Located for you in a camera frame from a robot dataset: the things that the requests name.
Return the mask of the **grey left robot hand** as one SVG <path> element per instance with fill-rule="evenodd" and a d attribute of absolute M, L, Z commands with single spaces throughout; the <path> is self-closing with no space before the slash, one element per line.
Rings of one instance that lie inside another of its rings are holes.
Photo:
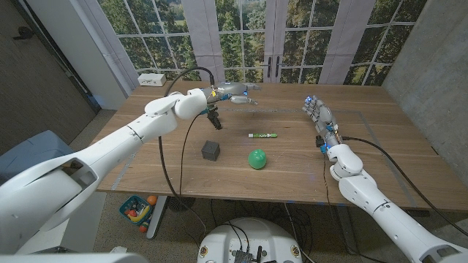
<path fill-rule="evenodd" d="M 255 83 L 223 82 L 204 88 L 202 92 L 205 94 L 207 104 L 229 100 L 233 104 L 258 105 L 256 100 L 248 97 L 248 92 L 260 89 L 261 87 Z"/>

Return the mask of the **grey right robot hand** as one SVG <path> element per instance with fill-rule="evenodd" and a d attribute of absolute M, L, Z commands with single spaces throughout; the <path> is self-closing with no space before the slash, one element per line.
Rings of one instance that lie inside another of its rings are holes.
<path fill-rule="evenodd" d="M 311 118 L 318 135 L 320 144 L 325 148 L 331 148 L 341 144 L 339 127 L 336 118 L 330 108 L 318 97 L 308 96 L 304 100 L 302 110 Z"/>

